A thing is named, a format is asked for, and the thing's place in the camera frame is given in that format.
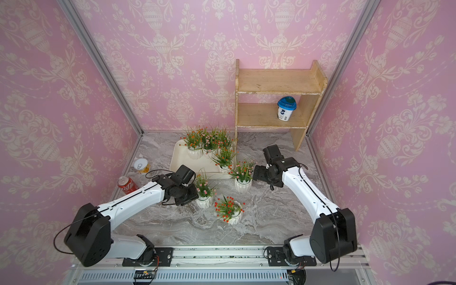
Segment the orange flower pot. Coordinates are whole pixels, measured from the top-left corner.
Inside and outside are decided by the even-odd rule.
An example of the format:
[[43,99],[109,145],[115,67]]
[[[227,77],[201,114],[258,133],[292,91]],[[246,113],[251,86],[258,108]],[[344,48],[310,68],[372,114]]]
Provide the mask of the orange flower pot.
[[199,130],[188,128],[181,139],[184,141],[182,145],[187,148],[187,153],[191,159],[197,160],[202,157],[202,136]]
[[235,152],[231,148],[220,148],[212,156],[211,160],[218,166],[221,173],[229,173],[233,167]]

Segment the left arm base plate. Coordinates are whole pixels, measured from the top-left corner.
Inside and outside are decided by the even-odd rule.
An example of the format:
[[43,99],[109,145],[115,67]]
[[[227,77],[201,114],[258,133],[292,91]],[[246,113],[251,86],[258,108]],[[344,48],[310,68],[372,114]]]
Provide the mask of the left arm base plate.
[[155,248],[155,258],[150,261],[132,260],[125,258],[122,261],[123,267],[170,267],[173,258],[174,248],[159,247]]

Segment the red flower pot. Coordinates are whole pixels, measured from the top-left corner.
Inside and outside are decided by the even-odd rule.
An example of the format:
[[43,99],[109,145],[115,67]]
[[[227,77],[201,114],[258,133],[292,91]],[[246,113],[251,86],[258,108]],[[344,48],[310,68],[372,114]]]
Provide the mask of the red flower pot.
[[241,203],[237,202],[233,197],[225,196],[216,200],[214,209],[218,218],[231,225],[238,224],[245,212]]

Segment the potted plant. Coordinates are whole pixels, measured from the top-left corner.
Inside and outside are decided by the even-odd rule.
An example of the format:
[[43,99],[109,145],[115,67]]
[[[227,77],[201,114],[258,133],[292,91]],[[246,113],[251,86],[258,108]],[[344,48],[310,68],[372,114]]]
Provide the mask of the potted plant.
[[217,143],[220,149],[230,149],[233,147],[233,138],[231,132],[225,128],[217,132]]

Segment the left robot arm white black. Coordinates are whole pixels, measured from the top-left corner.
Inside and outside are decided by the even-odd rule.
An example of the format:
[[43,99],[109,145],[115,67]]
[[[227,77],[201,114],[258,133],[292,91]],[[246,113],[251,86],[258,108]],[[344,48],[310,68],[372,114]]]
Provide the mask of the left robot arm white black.
[[118,200],[99,206],[91,203],[82,206],[64,237],[65,245],[85,267],[106,258],[126,258],[143,267],[158,263],[155,246],[144,235],[122,236],[113,231],[154,204],[174,198],[174,204],[182,206],[197,199],[192,183],[195,177],[194,172],[159,175]]

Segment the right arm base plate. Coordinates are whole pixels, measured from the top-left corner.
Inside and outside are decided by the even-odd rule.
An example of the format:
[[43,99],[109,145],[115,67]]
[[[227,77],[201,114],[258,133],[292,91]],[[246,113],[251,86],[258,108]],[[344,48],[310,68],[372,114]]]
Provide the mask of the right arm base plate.
[[267,247],[263,254],[268,260],[268,265],[270,267],[314,267],[317,265],[317,261],[314,256],[300,256],[295,259],[288,260],[282,247]]

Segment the pink flower pot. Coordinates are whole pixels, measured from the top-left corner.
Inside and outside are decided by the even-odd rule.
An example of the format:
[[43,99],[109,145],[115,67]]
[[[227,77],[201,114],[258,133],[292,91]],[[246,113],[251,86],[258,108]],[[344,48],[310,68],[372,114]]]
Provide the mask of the pink flower pot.
[[229,175],[235,181],[235,189],[244,193],[250,190],[256,163],[254,161],[238,161],[229,166]]
[[218,149],[219,145],[218,129],[200,128],[198,132],[204,152],[208,155],[213,154],[213,152]]
[[196,203],[201,209],[208,209],[213,203],[215,189],[211,187],[205,172],[200,172],[194,181],[198,198]]

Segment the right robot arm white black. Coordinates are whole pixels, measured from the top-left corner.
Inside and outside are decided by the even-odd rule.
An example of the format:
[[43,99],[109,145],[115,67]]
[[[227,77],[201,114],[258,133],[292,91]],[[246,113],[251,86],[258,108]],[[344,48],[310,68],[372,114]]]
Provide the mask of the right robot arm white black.
[[271,189],[288,187],[308,212],[313,228],[309,236],[298,235],[284,241],[283,254],[290,264],[313,258],[326,264],[338,261],[358,249],[353,212],[330,201],[308,178],[306,166],[289,158],[268,166],[255,166],[253,180]]

